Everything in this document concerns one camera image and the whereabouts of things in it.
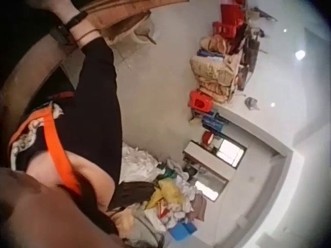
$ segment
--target pile of clothes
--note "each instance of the pile of clothes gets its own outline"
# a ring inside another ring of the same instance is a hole
[[[163,233],[178,222],[204,221],[206,200],[202,192],[187,182],[188,173],[171,159],[158,162],[148,152],[123,143],[120,181],[154,184],[149,200],[140,203],[154,229]]]
[[[216,102],[229,102],[237,90],[237,73],[242,55],[228,55],[231,45],[220,35],[202,39],[200,48],[190,60],[192,71],[200,84],[199,90]]]

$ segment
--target red crate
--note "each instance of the red crate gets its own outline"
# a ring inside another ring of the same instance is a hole
[[[246,0],[236,0],[236,3],[237,4],[240,4],[240,5],[245,5],[246,4]]]
[[[237,26],[224,24],[221,22],[213,22],[214,35],[219,34],[224,38],[233,39],[237,33]]]
[[[222,23],[240,26],[244,23],[245,14],[239,5],[221,4]]]

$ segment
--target white floor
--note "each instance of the white floor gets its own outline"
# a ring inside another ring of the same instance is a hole
[[[124,141],[148,150],[160,159],[182,160],[182,150],[203,129],[189,125],[189,92],[197,83],[189,59],[201,37],[210,34],[219,18],[217,0],[192,0],[153,11],[157,45],[116,44],[118,97]],[[64,67],[78,81],[83,55],[75,53]]]

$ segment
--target blue container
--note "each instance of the blue container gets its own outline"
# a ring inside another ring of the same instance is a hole
[[[192,222],[183,224],[190,235],[194,234],[197,231],[197,228],[193,225]]]
[[[182,241],[187,237],[191,236],[197,228],[192,224],[177,223],[173,228],[169,229],[168,232],[176,241]]]

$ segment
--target red plastic stool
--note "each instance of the red plastic stool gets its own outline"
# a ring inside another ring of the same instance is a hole
[[[203,94],[199,90],[193,90],[190,93],[190,102],[188,104],[192,109],[202,112],[209,112],[213,108],[213,99]]]

